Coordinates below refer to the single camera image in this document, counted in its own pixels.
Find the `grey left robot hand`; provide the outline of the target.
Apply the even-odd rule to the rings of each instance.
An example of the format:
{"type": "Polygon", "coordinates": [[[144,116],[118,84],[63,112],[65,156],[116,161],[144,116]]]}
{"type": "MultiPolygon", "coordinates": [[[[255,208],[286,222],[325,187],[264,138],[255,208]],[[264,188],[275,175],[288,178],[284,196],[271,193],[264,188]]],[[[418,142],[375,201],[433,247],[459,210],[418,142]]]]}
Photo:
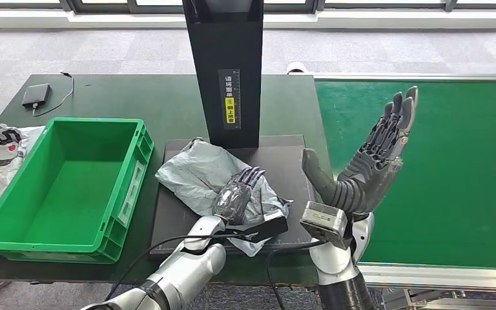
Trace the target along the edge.
{"type": "Polygon", "coordinates": [[[212,214],[225,224],[241,225],[248,222],[245,210],[258,180],[265,174],[261,167],[247,167],[231,177],[219,191],[212,214]]]}

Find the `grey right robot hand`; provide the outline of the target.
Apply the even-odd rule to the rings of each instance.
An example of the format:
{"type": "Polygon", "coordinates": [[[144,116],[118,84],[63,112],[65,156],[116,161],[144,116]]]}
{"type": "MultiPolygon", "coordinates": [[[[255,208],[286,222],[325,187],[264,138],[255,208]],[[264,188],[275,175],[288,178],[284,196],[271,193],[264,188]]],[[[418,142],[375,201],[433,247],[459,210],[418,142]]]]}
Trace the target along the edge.
{"type": "Polygon", "coordinates": [[[353,214],[368,214],[379,206],[402,168],[418,96],[415,85],[405,94],[397,92],[336,178],[321,168],[315,150],[303,150],[302,169],[324,204],[353,214]]]}

